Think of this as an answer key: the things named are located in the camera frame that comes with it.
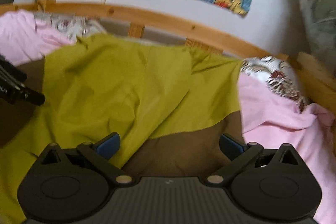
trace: pink fabric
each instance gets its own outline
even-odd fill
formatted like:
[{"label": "pink fabric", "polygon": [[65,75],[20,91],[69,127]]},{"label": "pink fabric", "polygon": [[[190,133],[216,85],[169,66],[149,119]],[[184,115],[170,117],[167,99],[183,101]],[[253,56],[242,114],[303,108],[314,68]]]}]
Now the pink fabric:
[{"label": "pink fabric", "polygon": [[272,93],[258,80],[243,73],[239,97],[244,139],[265,148],[291,143],[322,188],[322,201],[314,219],[336,224],[336,158],[332,153],[332,113],[311,104],[300,114],[296,103]]},{"label": "pink fabric", "polygon": [[30,12],[19,10],[0,17],[0,54],[15,66],[69,44],[73,42]]}]

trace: bedding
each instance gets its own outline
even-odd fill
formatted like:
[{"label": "bedding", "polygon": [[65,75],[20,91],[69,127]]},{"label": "bedding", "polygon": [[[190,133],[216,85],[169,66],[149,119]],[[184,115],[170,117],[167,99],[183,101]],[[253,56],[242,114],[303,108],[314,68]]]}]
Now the bedding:
[{"label": "bedding", "polygon": [[43,12],[8,12],[0,16],[0,54],[14,65],[42,59],[56,49],[86,37],[105,32],[85,17]]},{"label": "bedding", "polygon": [[0,54],[13,65],[42,59],[72,41],[30,12],[7,12],[0,17]]},{"label": "bedding", "polygon": [[257,79],[273,93],[295,101],[300,111],[306,107],[307,100],[302,95],[295,72],[287,61],[273,56],[246,58],[241,72]]},{"label": "bedding", "polygon": [[245,141],[274,149],[291,143],[322,189],[314,219],[319,224],[335,224],[336,158],[330,130],[334,115],[317,104],[308,105],[301,113],[293,100],[277,96],[244,73],[240,74],[238,88]]},{"label": "bedding", "polygon": [[[180,135],[188,141],[193,153],[185,155],[187,150],[182,150],[178,158],[174,153],[171,157],[160,154],[148,172],[155,166],[172,165],[172,174],[194,176],[211,173],[228,162],[219,150],[219,136],[230,124],[223,120],[240,110],[236,88],[240,60],[211,56],[196,48],[143,46],[105,34],[78,41],[46,56],[46,103],[26,114],[26,124],[13,125],[18,133],[7,136],[0,149],[0,166],[6,170],[0,173],[0,212],[11,223],[24,219],[16,200],[17,187],[50,142],[74,147],[117,131],[121,148],[111,162],[122,167],[146,140],[177,133],[175,138]],[[202,138],[190,140],[181,133],[192,131]]]}]

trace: wooden bed rail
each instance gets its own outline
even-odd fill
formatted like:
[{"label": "wooden bed rail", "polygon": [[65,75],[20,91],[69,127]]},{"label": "wooden bed rail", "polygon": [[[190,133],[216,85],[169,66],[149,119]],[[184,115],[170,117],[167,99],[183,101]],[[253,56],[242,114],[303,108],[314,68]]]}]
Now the wooden bed rail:
[{"label": "wooden bed rail", "polygon": [[212,52],[228,52],[242,58],[264,57],[267,51],[240,38],[199,23],[150,10],[99,3],[58,3],[56,0],[38,0],[36,4],[3,5],[0,14],[9,10],[41,10],[44,12],[112,18],[130,22],[129,37],[141,38],[145,26],[154,27],[186,37],[186,45],[206,45]]}]

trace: yellow-green cloth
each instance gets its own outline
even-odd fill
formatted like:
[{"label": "yellow-green cloth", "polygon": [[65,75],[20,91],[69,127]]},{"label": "yellow-green cloth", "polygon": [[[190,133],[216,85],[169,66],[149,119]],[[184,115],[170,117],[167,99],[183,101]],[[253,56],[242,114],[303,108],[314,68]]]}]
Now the yellow-green cloth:
[{"label": "yellow-green cloth", "polygon": [[17,188],[48,143],[73,148],[118,132],[122,167],[148,138],[210,127],[240,110],[241,61],[197,48],[144,46],[106,34],[45,60],[45,104],[0,150],[0,213],[18,224]]}]

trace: brown blanket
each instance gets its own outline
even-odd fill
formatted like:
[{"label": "brown blanket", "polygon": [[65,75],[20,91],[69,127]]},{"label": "brown blanket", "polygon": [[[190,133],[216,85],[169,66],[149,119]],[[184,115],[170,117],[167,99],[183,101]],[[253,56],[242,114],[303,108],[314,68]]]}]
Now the brown blanket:
[{"label": "brown blanket", "polygon": [[[27,73],[25,84],[28,87],[42,90],[44,60],[21,65],[19,69]],[[36,106],[25,101],[9,105],[0,100],[0,125],[4,129],[0,147],[15,137],[35,109]],[[123,170],[130,175],[141,176],[207,176],[230,162],[219,149],[219,138],[223,132],[244,142],[240,112],[231,113],[210,128],[147,140]]]}]

